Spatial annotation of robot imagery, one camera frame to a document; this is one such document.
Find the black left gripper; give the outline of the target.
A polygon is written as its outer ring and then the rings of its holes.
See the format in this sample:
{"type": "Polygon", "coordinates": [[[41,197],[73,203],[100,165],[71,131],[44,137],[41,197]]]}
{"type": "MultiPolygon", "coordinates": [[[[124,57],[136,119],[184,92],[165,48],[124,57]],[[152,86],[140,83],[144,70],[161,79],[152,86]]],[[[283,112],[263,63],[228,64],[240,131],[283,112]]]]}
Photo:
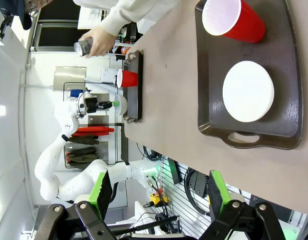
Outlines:
{"type": "Polygon", "coordinates": [[[119,101],[100,101],[96,103],[97,110],[107,110],[111,107],[118,107],[120,105],[119,101]]]}

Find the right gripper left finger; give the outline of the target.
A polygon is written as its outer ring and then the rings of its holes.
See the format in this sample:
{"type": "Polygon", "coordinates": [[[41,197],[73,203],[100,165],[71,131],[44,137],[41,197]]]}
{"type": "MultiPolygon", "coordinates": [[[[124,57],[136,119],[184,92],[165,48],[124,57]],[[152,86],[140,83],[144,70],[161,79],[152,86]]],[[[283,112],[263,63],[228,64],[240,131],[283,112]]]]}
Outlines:
{"type": "Polygon", "coordinates": [[[125,170],[107,170],[97,175],[88,200],[73,203],[65,208],[61,204],[50,205],[37,230],[37,240],[71,240],[78,232],[86,232],[89,240],[115,240],[117,236],[134,232],[131,229],[111,230],[104,218],[114,191],[114,185],[133,178],[125,170]]]}

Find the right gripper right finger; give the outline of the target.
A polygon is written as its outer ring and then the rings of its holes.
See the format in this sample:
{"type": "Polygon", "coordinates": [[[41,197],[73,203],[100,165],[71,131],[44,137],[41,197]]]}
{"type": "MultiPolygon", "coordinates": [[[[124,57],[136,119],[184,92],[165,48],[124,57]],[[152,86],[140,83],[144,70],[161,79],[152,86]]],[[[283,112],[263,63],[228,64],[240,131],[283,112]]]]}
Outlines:
{"type": "Polygon", "coordinates": [[[218,170],[210,171],[207,192],[213,221],[200,239],[224,240],[232,232],[243,232],[249,240],[286,238],[272,205],[260,202],[250,206],[233,199],[218,170]]]}

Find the person's right hand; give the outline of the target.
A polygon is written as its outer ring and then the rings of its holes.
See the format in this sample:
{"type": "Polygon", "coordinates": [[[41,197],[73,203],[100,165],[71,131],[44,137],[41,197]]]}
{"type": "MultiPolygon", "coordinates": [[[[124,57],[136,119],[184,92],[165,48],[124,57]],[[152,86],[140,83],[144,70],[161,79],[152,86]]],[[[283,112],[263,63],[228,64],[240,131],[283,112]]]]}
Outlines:
{"type": "Polygon", "coordinates": [[[79,41],[87,38],[93,38],[92,47],[87,58],[106,55],[112,49],[116,41],[116,36],[108,33],[101,26],[97,26],[83,34],[79,41]]]}

